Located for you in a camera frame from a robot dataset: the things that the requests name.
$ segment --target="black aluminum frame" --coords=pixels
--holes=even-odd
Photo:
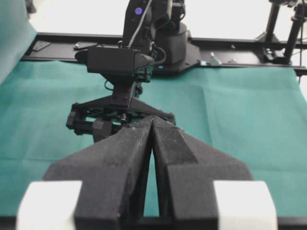
[[[73,50],[74,45],[79,42],[93,42],[104,44],[106,46],[117,46],[122,39],[117,35],[94,35],[94,34],[53,34],[38,33],[34,42],[31,44],[23,61],[48,61],[60,60],[67,62],[77,62],[74,55],[77,51]],[[51,45],[36,52],[32,48],[37,41],[47,41]],[[264,61],[263,49],[282,50],[287,48],[287,42],[261,42],[257,40],[241,39],[215,39],[215,38],[189,38],[189,41],[200,48],[201,58],[208,65],[202,67],[214,68],[239,68],[239,67],[286,67],[295,70],[297,76],[307,75],[307,68],[304,66],[272,64]],[[307,42],[297,42],[296,49],[307,49]],[[222,61],[221,65],[210,65],[210,55],[215,53],[217,58]]]

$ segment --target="green cloth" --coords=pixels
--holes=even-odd
[[[0,84],[34,40],[24,0],[0,0]]]
[[[27,185],[93,143],[65,127],[71,104],[110,95],[104,79],[62,62],[20,62],[0,86],[0,215]],[[144,84],[141,99],[267,182],[279,216],[307,216],[307,104],[291,69],[192,69]],[[158,215],[151,161],[145,214]]]

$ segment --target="white block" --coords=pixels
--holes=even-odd
[[[82,181],[31,183],[17,213],[17,230],[75,230]]]
[[[270,191],[262,181],[214,181],[219,230],[277,230]]]

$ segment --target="black cable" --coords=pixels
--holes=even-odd
[[[156,49],[160,50],[163,53],[163,59],[159,61],[155,61],[154,64],[155,65],[163,64],[166,61],[166,52],[161,47],[158,47],[158,46],[156,47]]]
[[[186,8],[184,6],[183,1],[180,1],[180,3],[181,3],[182,10],[183,10],[183,16],[180,18],[180,21],[182,21],[182,19],[184,19],[184,17],[186,16]]]
[[[107,84],[108,82],[109,82],[108,80],[105,81],[105,88],[106,88],[107,90],[114,91],[114,89],[108,88],[108,87],[106,86],[106,84]]]
[[[183,1],[179,1],[180,2],[180,4],[181,4],[181,8],[182,8],[182,11],[183,11],[183,15],[179,18],[179,20],[176,20],[175,22],[180,22],[180,21],[182,21],[182,19],[184,19],[184,17],[186,16],[186,8],[185,8],[185,6],[184,6],[184,3],[183,3]]]

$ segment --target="cable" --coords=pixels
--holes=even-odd
[[[183,16],[180,18],[180,21],[182,21],[182,19],[184,19],[184,17],[186,16],[186,8],[184,7],[183,1],[180,1],[180,3],[182,6],[182,10],[183,10]]]
[[[145,19],[146,14],[147,14],[147,12],[148,12],[148,9],[149,9],[150,5],[152,4],[152,1],[153,1],[153,0],[149,0],[149,1],[148,1],[148,4],[147,4],[147,6],[146,6],[146,9],[145,9],[145,11],[144,11],[144,13],[143,13],[143,15],[142,15],[142,17],[141,17],[140,23],[139,23],[138,27],[136,28],[136,30],[135,30],[135,32],[134,32],[134,34],[133,34],[133,36],[132,36],[132,38],[131,38],[131,40],[130,40],[130,42],[129,42],[128,48],[130,48],[130,47],[132,46],[132,44],[133,44],[133,42],[134,42],[134,40],[135,40],[136,35],[138,35],[138,33],[139,33],[139,31],[140,31],[140,29],[141,29],[141,27],[142,27],[142,25],[143,25],[143,22],[144,22],[144,19]]]
[[[162,64],[162,63],[164,63],[165,61],[166,61],[166,52],[161,48],[161,47],[158,47],[157,46],[157,49],[158,50],[160,50],[162,53],[163,53],[163,59],[162,60],[160,60],[160,61],[155,61],[154,62],[154,65],[160,65],[160,64]]]
[[[303,33],[304,33],[304,22],[305,22],[305,0],[302,0],[303,2],[303,15],[302,15],[302,26],[301,26],[301,50],[300,50],[300,57],[299,57],[299,65],[302,66],[302,59],[303,59]]]
[[[175,21],[175,22],[180,22],[180,21],[182,21],[182,19],[184,19],[184,17],[186,16],[186,8],[185,8],[185,6],[184,6],[183,1],[179,1],[179,2],[180,2],[180,4],[181,4],[181,8],[182,8],[182,11],[183,11],[183,15],[179,18],[179,20],[177,20],[177,21]]]
[[[114,89],[108,88],[108,87],[106,86],[106,84],[107,84],[108,82],[109,82],[108,80],[105,81],[105,88],[106,88],[107,90],[114,91]]]

